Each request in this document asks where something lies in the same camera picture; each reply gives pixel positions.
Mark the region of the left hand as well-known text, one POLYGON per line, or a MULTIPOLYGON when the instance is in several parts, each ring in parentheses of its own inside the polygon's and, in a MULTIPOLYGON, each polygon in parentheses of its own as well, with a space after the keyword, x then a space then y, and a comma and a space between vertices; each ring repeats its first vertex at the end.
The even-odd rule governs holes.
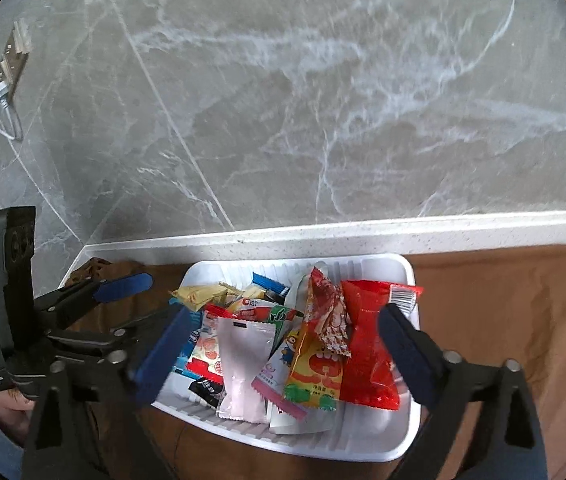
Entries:
POLYGON ((36 402, 18 389, 0 391, 0 427, 13 441, 23 445, 27 439, 36 402))

